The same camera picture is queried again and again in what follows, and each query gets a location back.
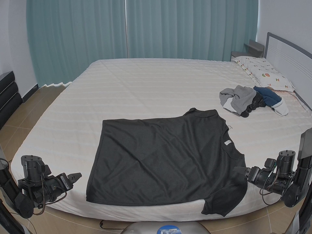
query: white wall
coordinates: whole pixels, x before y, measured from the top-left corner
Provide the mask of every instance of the white wall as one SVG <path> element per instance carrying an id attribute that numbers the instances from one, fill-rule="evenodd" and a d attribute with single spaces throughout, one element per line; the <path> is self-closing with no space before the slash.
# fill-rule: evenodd
<path id="1" fill-rule="evenodd" d="M 13 71 L 23 97 L 37 84 L 26 27 L 26 0 L 0 0 L 0 72 Z"/>
<path id="2" fill-rule="evenodd" d="M 312 0 L 259 0 L 256 40 L 271 32 L 312 53 Z"/>

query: bed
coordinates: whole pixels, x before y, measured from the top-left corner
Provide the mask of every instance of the bed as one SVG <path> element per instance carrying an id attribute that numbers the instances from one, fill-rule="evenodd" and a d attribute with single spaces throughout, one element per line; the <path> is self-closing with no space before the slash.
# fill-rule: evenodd
<path id="1" fill-rule="evenodd" d="M 257 108 L 248 118 L 239 117 L 222 108 L 219 99 L 221 90 L 236 85 L 255 85 L 234 62 L 185 59 L 98 60 L 74 80 L 41 116 L 15 154 L 11 164 L 12 173 L 16 179 L 24 177 L 20 157 L 26 154 L 40 156 L 54 175 L 81 172 L 82 178 L 75 183 L 68 196 L 51 205 L 80 216 L 117 221 L 195 221 L 222 218 L 217 214 L 201 214 L 204 200 L 148 207 L 87 202 L 86 185 L 99 144 L 102 120 L 177 117 L 192 107 L 199 110 L 217 109 L 230 126 L 229 135 L 236 148 L 245 154 L 246 165 L 263 167 L 267 158 L 277 158 L 281 150 L 298 152 L 300 135 L 312 127 L 312 113 L 307 107 L 312 105 L 310 96 L 299 82 L 303 77 L 309 82 L 308 86 L 312 87 L 312 77 L 309 76 L 312 56 L 272 34 L 268 34 L 265 55 L 286 76 L 293 72 L 298 63 L 302 70 L 302 66 L 310 64 L 310 71 L 299 73 L 298 69 L 295 77 L 290 78 L 306 105 L 295 93 L 278 92 L 289 109 L 289 114 L 285 117 L 275 114 L 269 107 Z M 279 195 L 266 196 L 269 203 L 278 199 Z M 265 206 L 259 189 L 248 183 L 245 197 L 226 217 L 243 215 Z"/>

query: blue sticker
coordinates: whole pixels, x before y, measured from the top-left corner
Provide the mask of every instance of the blue sticker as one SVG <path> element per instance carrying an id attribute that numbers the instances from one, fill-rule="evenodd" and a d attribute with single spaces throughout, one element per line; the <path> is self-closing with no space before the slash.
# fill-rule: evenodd
<path id="1" fill-rule="evenodd" d="M 181 234 L 181 230 L 174 225 L 165 225 L 159 228 L 157 234 Z"/>

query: headboard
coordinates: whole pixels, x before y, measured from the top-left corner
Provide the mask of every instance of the headboard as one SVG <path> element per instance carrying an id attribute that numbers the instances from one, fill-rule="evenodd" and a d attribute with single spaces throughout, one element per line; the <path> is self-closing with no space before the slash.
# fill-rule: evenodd
<path id="1" fill-rule="evenodd" d="M 299 99 L 312 108 L 312 54 L 270 32 L 264 57 L 294 85 Z"/>

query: floral print pillowcase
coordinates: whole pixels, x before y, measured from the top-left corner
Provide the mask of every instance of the floral print pillowcase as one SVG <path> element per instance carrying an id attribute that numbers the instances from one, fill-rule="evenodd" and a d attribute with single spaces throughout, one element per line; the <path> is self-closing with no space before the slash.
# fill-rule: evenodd
<path id="1" fill-rule="evenodd" d="M 265 59 L 241 56 L 233 59 L 246 71 L 259 87 L 269 87 L 274 90 L 294 91 L 294 86 Z"/>

